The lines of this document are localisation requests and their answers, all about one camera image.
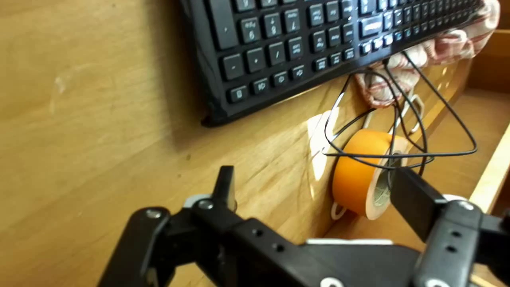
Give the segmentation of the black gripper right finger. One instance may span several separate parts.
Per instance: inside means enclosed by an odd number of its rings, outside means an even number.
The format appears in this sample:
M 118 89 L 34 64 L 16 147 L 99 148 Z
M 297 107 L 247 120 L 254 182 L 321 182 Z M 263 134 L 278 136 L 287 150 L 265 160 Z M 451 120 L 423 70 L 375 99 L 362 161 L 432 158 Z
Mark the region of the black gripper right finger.
M 412 169 L 397 169 L 391 203 L 426 244 L 413 287 L 469 287 L 475 263 L 510 286 L 510 215 L 494 217 L 466 199 L 447 199 Z

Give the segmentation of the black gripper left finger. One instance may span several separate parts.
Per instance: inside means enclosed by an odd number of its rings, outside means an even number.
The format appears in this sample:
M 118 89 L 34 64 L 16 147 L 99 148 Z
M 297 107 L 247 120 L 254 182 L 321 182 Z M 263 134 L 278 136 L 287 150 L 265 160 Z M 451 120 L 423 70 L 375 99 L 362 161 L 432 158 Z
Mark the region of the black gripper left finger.
M 99 287 L 169 287 L 179 266 L 195 263 L 219 287 L 348 287 L 325 258 L 295 246 L 257 219 L 236 214 L 235 169 L 223 166 L 214 191 L 172 214 L 136 211 Z

